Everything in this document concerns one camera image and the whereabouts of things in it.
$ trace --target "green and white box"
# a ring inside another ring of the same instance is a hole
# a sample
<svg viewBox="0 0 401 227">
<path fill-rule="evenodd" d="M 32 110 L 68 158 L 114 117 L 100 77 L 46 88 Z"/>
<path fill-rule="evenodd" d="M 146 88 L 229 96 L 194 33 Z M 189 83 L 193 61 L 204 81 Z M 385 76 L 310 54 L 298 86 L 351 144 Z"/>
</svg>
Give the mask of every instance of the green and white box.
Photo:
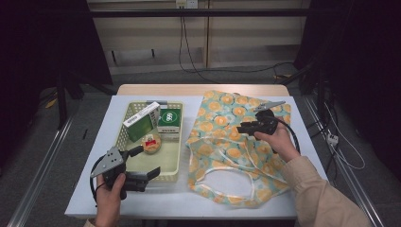
<svg viewBox="0 0 401 227">
<path fill-rule="evenodd" d="M 157 127 L 160 105 L 152 102 L 143 110 L 123 122 L 132 142 L 136 142 Z"/>
<path fill-rule="evenodd" d="M 157 130 L 159 133 L 179 133 L 181 122 L 180 109 L 162 109 Z"/>
</svg>

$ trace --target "human hand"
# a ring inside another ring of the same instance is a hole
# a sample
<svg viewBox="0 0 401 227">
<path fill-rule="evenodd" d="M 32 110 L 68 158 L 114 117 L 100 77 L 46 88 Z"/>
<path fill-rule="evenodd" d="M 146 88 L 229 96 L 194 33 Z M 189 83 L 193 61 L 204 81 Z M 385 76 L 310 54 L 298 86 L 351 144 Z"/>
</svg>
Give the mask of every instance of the human hand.
<svg viewBox="0 0 401 227">
<path fill-rule="evenodd" d="M 265 134 L 260 131 L 256 131 L 253 135 L 257 139 L 268 142 L 271 148 L 274 149 L 286 163 L 301 156 L 292 144 L 286 126 L 282 123 L 278 123 L 277 129 L 273 135 Z"/>
<path fill-rule="evenodd" d="M 114 182 L 112 190 L 110 190 L 105 184 L 102 174 L 96 177 L 96 185 L 101 185 L 96 191 L 96 227 L 114 227 L 117 225 L 120 217 L 120 191 L 125 180 L 126 175 L 120 173 Z"/>
</svg>

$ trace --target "basket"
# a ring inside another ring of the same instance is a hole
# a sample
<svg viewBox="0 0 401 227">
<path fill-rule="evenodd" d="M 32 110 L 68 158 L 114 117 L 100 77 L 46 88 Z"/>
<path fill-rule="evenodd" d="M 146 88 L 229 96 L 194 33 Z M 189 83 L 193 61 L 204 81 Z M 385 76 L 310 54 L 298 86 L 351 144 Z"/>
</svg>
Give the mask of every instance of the basket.
<svg viewBox="0 0 401 227">
<path fill-rule="evenodd" d="M 123 122 L 132 117 L 136 113 L 144 109 L 153 101 L 135 101 L 131 102 L 127 108 Z M 129 172 L 149 172 L 156 167 L 161 168 L 161 173 L 153 179 L 153 182 L 174 183 L 178 180 L 178 171 L 180 163 L 180 151 L 183 132 L 183 104 L 173 101 L 157 101 L 161 105 L 161 109 L 181 109 L 180 132 L 178 141 L 162 140 L 160 150 L 154 154 L 142 152 L 126 162 L 127 171 Z M 132 142 L 128 136 L 127 129 L 121 124 L 121 130 L 118 134 L 115 146 L 119 150 L 129 150 L 141 145 L 139 141 Z"/>
</svg>

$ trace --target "black cable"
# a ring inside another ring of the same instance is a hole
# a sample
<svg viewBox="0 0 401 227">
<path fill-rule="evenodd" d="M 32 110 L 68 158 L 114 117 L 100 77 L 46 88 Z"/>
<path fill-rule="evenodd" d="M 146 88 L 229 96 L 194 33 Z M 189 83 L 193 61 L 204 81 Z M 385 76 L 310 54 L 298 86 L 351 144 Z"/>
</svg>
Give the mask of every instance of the black cable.
<svg viewBox="0 0 401 227">
<path fill-rule="evenodd" d="M 313 135 L 311 135 L 310 138 L 312 139 L 316 135 L 322 133 L 322 131 L 325 131 L 328 128 L 329 123 L 330 123 L 330 121 L 327 121 L 327 123 L 325 125 L 323 125 L 322 129 L 319 130 L 318 132 L 314 133 Z"/>
<path fill-rule="evenodd" d="M 277 82 L 277 72 L 275 71 L 275 65 L 273 67 L 273 72 L 274 72 L 274 83 L 275 84 Z"/>
<path fill-rule="evenodd" d="M 336 111 L 336 108 L 334 107 L 334 105 L 332 105 L 331 106 L 331 110 L 333 110 L 333 112 L 334 112 L 334 121 L 335 121 L 335 123 L 336 123 L 336 125 L 337 125 L 337 127 L 339 126 L 339 116 L 337 115 L 337 111 Z M 339 134 L 339 130 L 337 129 L 337 127 L 335 127 L 335 134 L 337 135 L 337 134 Z"/>
<path fill-rule="evenodd" d="M 321 122 L 321 119 L 318 119 L 317 121 L 315 121 L 315 122 L 313 122 L 313 123 L 310 123 L 309 125 L 306 126 L 306 129 L 308 130 L 310 127 L 312 127 L 312 126 L 318 124 L 319 122 Z"/>
<path fill-rule="evenodd" d="M 339 145 L 339 144 L 336 144 L 336 146 L 334 147 L 335 152 L 331 152 L 330 146 L 327 144 L 327 142 L 326 142 L 325 144 L 326 144 L 328 150 L 330 151 L 330 160 L 329 160 L 329 162 L 328 162 L 328 164 L 327 164 L 326 169 L 325 169 L 324 172 L 325 172 L 326 174 L 328 173 L 328 170 L 329 170 L 329 168 L 330 168 L 330 166 L 331 166 L 331 163 L 333 162 L 333 163 L 334 163 L 334 166 L 335 166 L 335 175 L 334 175 L 333 181 L 335 181 L 335 180 L 337 179 L 337 175 L 338 175 L 338 170 L 337 170 L 338 167 L 337 167 L 337 162 L 336 162 L 336 160 L 334 159 L 334 156 L 336 155 L 336 151 L 337 151 L 337 148 L 338 148 L 338 145 Z"/>
<path fill-rule="evenodd" d="M 287 127 L 287 129 L 289 129 L 289 131 L 291 132 L 292 138 L 294 139 L 294 144 L 295 144 L 295 148 L 298 150 L 299 153 L 301 153 L 301 149 L 300 149 L 300 145 L 298 143 L 298 138 L 294 132 L 294 130 L 289 126 L 289 124 L 287 124 L 285 121 L 277 119 L 280 123 L 282 123 L 284 126 Z"/>
<path fill-rule="evenodd" d="M 92 167 L 91 173 L 94 172 L 95 168 L 100 163 L 100 161 L 103 159 L 103 157 L 104 157 L 104 155 L 101 156 L 99 159 L 97 159 L 97 161 L 95 162 L 94 166 Z M 97 202 L 96 201 L 96 191 L 99 188 L 99 186 L 95 189 L 95 187 L 94 187 L 94 179 L 93 178 L 89 179 L 89 185 L 91 186 L 92 196 L 94 197 L 95 202 Z"/>
<path fill-rule="evenodd" d="M 214 81 L 214 80 L 211 80 L 211 79 L 207 79 L 207 78 L 205 78 L 204 76 L 202 76 L 201 73 L 200 73 L 200 72 L 197 70 L 197 68 L 195 67 L 195 64 L 194 64 L 194 62 L 193 62 L 193 60 L 192 60 L 191 52 L 189 51 L 189 43 L 188 43 L 188 38 L 187 38 L 187 36 L 186 36 L 186 24 L 185 24 L 185 18 L 184 18 L 184 17 L 181 18 L 181 40 L 180 40 L 180 54 L 179 54 L 179 62 L 180 62 L 181 68 L 182 68 L 185 72 L 188 72 L 186 69 L 183 68 L 183 65 L 182 65 L 182 63 L 181 63 L 181 50 L 182 50 L 182 47 L 183 47 L 183 34 L 184 34 L 184 36 L 185 36 L 186 49 L 187 49 L 187 52 L 188 52 L 188 55 L 189 55 L 189 59 L 191 60 L 191 64 L 192 64 L 192 67 L 193 67 L 194 70 L 195 70 L 195 73 L 197 73 L 198 76 L 200 76 L 200 77 L 201 77 L 202 79 L 204 79 L 204 80 L 207 80 L 207 81 L 209 81 L 209 82 L 213 82 L 213 83 L 219 84 L 219 82 L 217 82 L 217 81 Z"/>
<path fill-rule="evenodd" d="M 194 71 L 188 70 L 183 68 L 183 64 L 181 62 L 181 53 L 182 53 L 182 48 L 183 48 L 183 36 L 185 37 L 185 41 L 186 41 L 186 48 L 187 48 L 187 52 L 189 54 L 189 58 L 191 60 L 192 63 L 192 67 L 194 68 Z M 188 44 L 188 39 L 187 39 L 187 35 L 186 35 L 186 23 L 185 23 L 185 19 L 184 17 L 182 17 L 181 20 L 181 40 L 180 40 L 180 53 L 179 53 L 179 63 L 180 63 L 180 67 L 183 69 L 184 72 L 187 73 L 196 73 L 198 74 L 201 78 L 205 79 L 205 80 L 209 80 L 211 82 L 214 83 L 218 83 L 216 81 L 210 80 L 210 79 L 206 79 L 204 78 L 200 72 L 230 72 L 230 73 L 257 73 L 257 72 L 263 72 L 263 71 L 267 71 L 270 69 L 273 69 L 275 72 L 275 67 L 283 65 L 283 64 L 293 64 L 293 62 L 280 62 L 280 63 L 276 63 L 274 66 L 270 66 L 267 68 L 263 68 L 263 69 L 256 69 L 256 70 L 249 70 L 249 71 L 242 71 L 242 70 L 228 70 L 228 69 L 202 69 L 199 70 L 195 67 L 194 62 L 192 61 L 192 56 L 191 53 L 189 51 L 189 44 Z"/>
</svg>

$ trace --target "gray floor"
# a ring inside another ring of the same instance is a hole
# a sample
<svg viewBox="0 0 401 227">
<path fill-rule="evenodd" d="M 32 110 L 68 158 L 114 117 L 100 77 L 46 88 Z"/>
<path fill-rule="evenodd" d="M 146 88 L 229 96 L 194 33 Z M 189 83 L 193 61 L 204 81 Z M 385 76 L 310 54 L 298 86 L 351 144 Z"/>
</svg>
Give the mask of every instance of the gray floor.
<svg viewBox="0 0 401 227">
<path fill-rule="evenodd" d="M 227 70 L 250 71 L 265 68 L 267 65 L 232 67 L 227 68 Z M 273 77 L 274 74 L 291 74 L 293 72 L 294 68 L 291 65 L 278 66 L 275 73 L 272 69 L 254 73 L 208 71 L 200 72 L 201 76 L 183 70 L 142 72 L 132 75 L 113 75 L 114 85 L 108 87 L 116 90 L 120 84 L 124 83 L 211 83 L 210 80 L 219 83 L 272 84 L 276 82 Z M 54 159 L 54 164 L 49 168 L 50 172 L 44 179 L 44 185 L 40 188 L 38 198 L 28 211 L 29 215 L 25 226 L 82 226 L 84 223 L 84 220 L 69 218 L 63 213 L 95 142 L 97 131 L 111 98 L 90 86 L 83 85 L 82 88 L 85 91 L 83 100 L 69 99 L 68 101 L 70 111 L 78 106 L 77 114 Z M 304 96 L 299 93 L 297 82 L 291 83 L 288 90 L 294 96 L 305 124 L 313 123 L 315 120 L 305 105 Z M 43 96 L 51 91 L 52 89 L 43 91 Z M 363 169 L 354 170 L 357 178 L 372 200 L 384 225 L 399 226 L 401 223 L 401 216 L 399 215 L 401 214 L 401 183 L 376 159 L 370 144 L 358 137 L 352 121 L 341 107 L 337 105 L 336 109 L 339 113 L 339 125 L 342 134 L 359 150 L 366 162 Z M 16 148 L 14 155 L 3 169 L 3 176 L 0 178 L 0 201 L 2 204 L 0 206 L 0 226 L 7 226 L 9 223 L 52 143 L 57 126 L 57 105 L 49 109 L 41 105 L 26 136 L 21 138 L 20 147 Z M 316 131 L 318 129 L 315 126 L 309 128 L 311 135 L 315 134 Z M 312 142 L 318 151 L 323 166 L 326 166 L 330 154 L 323 138 L 317 135 L 313 137 Z M 340 139 L 340 148 L 350 164 L 361 165 L 359 157 L 342 138 Z M 327 175 L 329 181 L 338 190 L 351 200 L 355 200 L 352 191 L 339 171 L 336 176 L 334 165 L 329 168 Z M 138 223 L 138 221 L 125 220 L 121 225 L 130 226 Z M 221 223 L 221 226 L 227 226 L 227 223 Z"/>
</svg>

